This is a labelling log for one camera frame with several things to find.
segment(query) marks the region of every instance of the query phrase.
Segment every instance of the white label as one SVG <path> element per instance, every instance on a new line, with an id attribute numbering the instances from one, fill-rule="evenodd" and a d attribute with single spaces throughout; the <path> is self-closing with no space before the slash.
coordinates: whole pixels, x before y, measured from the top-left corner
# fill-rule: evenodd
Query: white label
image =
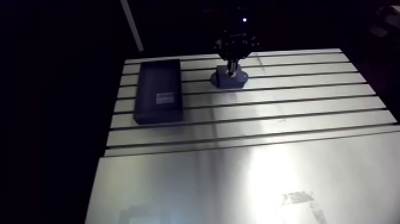
<path id="1" fill-rule="evenodd" d="M 155 96 L 156 104 L 171 104 L 174 102 L 174 93 L 173 92 L 165 92 L 161 94 L 157 94 Z"/>

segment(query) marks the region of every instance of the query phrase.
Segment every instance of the dark box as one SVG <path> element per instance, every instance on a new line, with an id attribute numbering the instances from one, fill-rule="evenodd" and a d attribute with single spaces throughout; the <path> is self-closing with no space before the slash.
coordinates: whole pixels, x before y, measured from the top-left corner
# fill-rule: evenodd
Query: dark box
<path id="1" fill-rule="evenodd" d="M 183 120 L 179 60 L 141 64 L 133 118 L 139 125 Z"/>

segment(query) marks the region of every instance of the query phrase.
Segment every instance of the metal plate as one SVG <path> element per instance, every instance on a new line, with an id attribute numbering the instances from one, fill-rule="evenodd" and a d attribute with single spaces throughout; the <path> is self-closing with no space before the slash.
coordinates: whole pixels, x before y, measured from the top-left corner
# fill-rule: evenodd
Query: metal plate
<path id="1" fill-rule="evenodd" d="M 322 140 L 343 138 L 347 136 L 363 136 L 377 133 L 400 132 L 398 125 L 381 125 L 369 127 L 354 127 L 339 130 L 323 130 L 318 132 L 295 133 L 268 137 L 251 137 L 225 141 L 208 141 L 189 144 L 147 145 L 137 147 L 115 147 L 105 151 L 104 156 L 141 155 L 154 153 L 173 153 L 193 150 L 209 150 L 218 148 L 245 147 L 286 142 Z"/>
<path id="2" fill-rule="evenodd" d="M 269 76 L 297 76 L 300 74 L 320 74 L 320 73 L 345 73 L 357 71 L 351 63 L 333 64 L 302 64 L 296 66 L 272 66 L 272 67 L 248 67 L 243 68 L 249 77 L 269 77 Z M 182 81 L 209 80 L 215 69 L 182 71 Z M 121 86 L 137 85 L 138 75 L 126 75 L 121 78 Z"/>
<path id="3" fill-rule="evenodd" d="M 340 85 L 345 83 L 363 83 L 365 79 L 359 73 L 320 74 L 293 77 L 269 77 L 249 79 L 243 89 L 217 89 L 211 82 L 182 83 L 183 94 L 204 94 L 209 92 L 242 91 L 251 89 L 276 89 L 318 85 Z M 118 98 L 136 96 L 136 86 L 120 87 Z"/>
<path id="4" fill-rule="evenodd" d="M 382 125 L 395 122 L 396 120 L 390 112 L 382 110 L 320 116 L 290 117 L 285 119 L 228 122 L 213 125 L 113 130 L 108 135 L 107 146 L 243 138 L 256 135 L 274 135 L 291 132 Z"/>
<path id="5" fill-rule="evenodd" d="M 300 116 L 317 113 L 373 110 L 385 108 L 379 97 L 327 99 L 319 101 L 287 102 L 278 104 L 256 104 L 234 107 L 188 109 L 183 112 L 182 123 L 222 122 L 240 119 L 262 119 L 271 117 Z M 116 114 L 111 128 L 139 127 L 131 114 Z"/>
<path id="6" fill-rule="evenodd" d="M 374 95 L 368 84 L 325 86 L 295 89 L 272 89 L 263 91 L 216 92 L 212 94 L 185 95 L 185 108 L 213 107 L 218 105 L 238 105 L 253 103 L 272 103 L 305 99 L 327 99 L 337 97 L 357 97 Z M 115 104 L 114 112 L 132 112 L 135 99 L 120 99 Z"/>
<path id="7" fill-rule="evenodd" d="M 101 158 L 86 224 L 398 220 L 399 133 Z"/>
<path id="8" fill-rule="evenodd" d="M 348 58 L 344 54 L 321 54 L 321 55 L 290 55 L 275 57 L 254 57 L 240 60 L 241 67 L 261 67 L 261 66 L 279 66 L 291 64 L 308 64 L 308 63 L 339 63 L 347 62 Z M 180 66 L 185 70 L 198 69 L 214 69 L 217 66 L 226 65 L 226 61 L 222 59 L 208 59 L 195 61 L 181 61 Z M 123 74 L 138 74 L 140 64 L 126 64 Z"/>

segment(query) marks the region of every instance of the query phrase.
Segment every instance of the vertical pole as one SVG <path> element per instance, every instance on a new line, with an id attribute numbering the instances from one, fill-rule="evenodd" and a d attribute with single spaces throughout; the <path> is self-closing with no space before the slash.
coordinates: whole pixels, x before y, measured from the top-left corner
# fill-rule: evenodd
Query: vertical pole
<path id="1" fill-rule="evenodd" d="M 142 54 L 143 52 L 143 44 L 139 36 L 138 28 L 136 28 L 135 21 L 132 17 L 132 12 L 130 11 L 128 0 L 120 0 L 122 8 L 124 9 L 126 20 L 128 20 L 130 31 L 132 31 L 133 38 L 135 39 L 137 49 L 139 53 Z"/>

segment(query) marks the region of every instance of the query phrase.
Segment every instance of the metal table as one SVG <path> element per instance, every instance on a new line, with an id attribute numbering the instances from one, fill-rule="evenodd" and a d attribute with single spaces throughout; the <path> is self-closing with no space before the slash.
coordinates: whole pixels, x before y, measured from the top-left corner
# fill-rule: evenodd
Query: metal table
<path id="1" fill-rule="evenodd" d="M 140 62 L 179 58 L 183 123 L 133 120 Z M 240 61 L 243 89 L 209 78 L 218 55 L 126 60 L 105 156 L 136 155 L 391 132 L 396 120 L 340 49 L 255 52 Z"/>
<path id="2" fill-rule="evenodd" d="M 133 120 L 127 60 L 87 224 L 394 223 L 400 127 L 339 49 L 256 52 L 244 89 L 217 55 L 178 57 L 185 121 Z"/>

